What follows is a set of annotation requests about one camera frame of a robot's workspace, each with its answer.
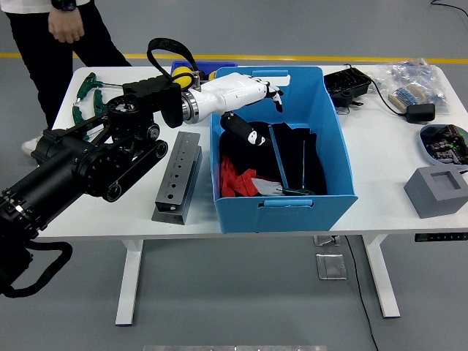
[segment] plate with components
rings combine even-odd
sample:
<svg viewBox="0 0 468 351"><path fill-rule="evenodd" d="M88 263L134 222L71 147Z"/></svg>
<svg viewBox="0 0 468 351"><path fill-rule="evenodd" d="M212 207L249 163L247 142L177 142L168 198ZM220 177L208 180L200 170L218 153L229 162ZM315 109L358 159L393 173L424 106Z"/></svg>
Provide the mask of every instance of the plate with components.
<svg viewBox="0 0 468 351"><path fill-rule="evenodd" d="M420 133L424 156L433 165L454 164L468 170L468 132L453 124L429 124Z"/></svg>

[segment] power adapter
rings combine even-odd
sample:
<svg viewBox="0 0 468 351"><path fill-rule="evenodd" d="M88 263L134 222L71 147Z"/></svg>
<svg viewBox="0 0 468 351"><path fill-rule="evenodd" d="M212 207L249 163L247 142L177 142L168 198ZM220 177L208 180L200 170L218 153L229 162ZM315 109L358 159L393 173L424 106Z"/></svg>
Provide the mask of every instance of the power adapter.
<svg viewBox="0 0 468 351"><path fill-rule="evenodd" d="M404 116L409 123L430 122L436 118L436 106L434 104L409 105Z"/></svg>

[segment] gray foam block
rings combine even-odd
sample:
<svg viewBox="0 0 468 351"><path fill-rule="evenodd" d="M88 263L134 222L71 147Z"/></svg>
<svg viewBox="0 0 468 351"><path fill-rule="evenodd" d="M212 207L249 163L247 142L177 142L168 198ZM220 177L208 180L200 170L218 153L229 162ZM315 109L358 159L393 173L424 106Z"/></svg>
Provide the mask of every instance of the gray foam block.
<svg viewBox="0 0 468 351"><path fill-rule="evenodd" d="M468 184L455 165L418 168L404 190L420 218L454 214L468 201Z"/></svg>

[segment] blue plastic bin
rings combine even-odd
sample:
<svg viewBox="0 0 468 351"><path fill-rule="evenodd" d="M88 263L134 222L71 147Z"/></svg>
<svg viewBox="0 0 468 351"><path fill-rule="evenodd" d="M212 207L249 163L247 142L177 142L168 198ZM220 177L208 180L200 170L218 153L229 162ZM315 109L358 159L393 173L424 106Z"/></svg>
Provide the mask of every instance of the blue plastic bin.
<svg viewBox="0 0 468 351"><path fill-rule="evenodd" d="M222 62L222 61L195 61L197 62L198 69L204 71L205 75L210 75L212 72L217 71L222 67L237 67L235 62ZM174 72L174 69L178 67L190 67L188 61L175 60L173 61L172 67L170 68L170 74Z"/></svg>
<svg viewBox="0 0 468 351"><path fill-rule="evenodd" d="M246 121L286 122L317 134L317 153L327 183L327 195L281 197L221 197L219 137L221 116L211 116L211 177L214 205L223 233L329 230L358 199L338 116L325 90L319 67L228 67L217 77L240 72L256 77L290 76L281 86L283 113L270 99L237 110Z"/></svg>

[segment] gray floor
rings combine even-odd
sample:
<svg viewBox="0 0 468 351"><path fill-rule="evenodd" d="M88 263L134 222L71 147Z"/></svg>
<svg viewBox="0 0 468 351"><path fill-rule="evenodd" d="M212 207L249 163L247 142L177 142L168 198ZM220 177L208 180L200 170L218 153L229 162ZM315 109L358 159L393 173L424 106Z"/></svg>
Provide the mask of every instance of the gray floor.
<svg viewBox="0 0 468 351"><path fill-rule="evenodd" d="M153 37L193 53L468 57L468 18L417 1L97 2L117 46L144 53ZM464 7L462 0L450 4ZM17 52L0 14L0 52ZM239 64L324 62L239 61ZM134 65L149 65L132 60ZM467 65L439 65L468 107ZM45 128L34 85L19 58L0 58L2 189L34 169L20 145ZM465 350L467 243L382 245L401 318L384 320L359 237L350 242L381 351ZM317 277L310 238L152 241L145 245L135 324L113 325L124 267L119 242L74 242L71 262L30 298L0 297L0 350L138 351L144 345L312 344L330 351L374 350L350 251L349 279ZM30 282L53 258L36 254L19 278Z"/></svg>

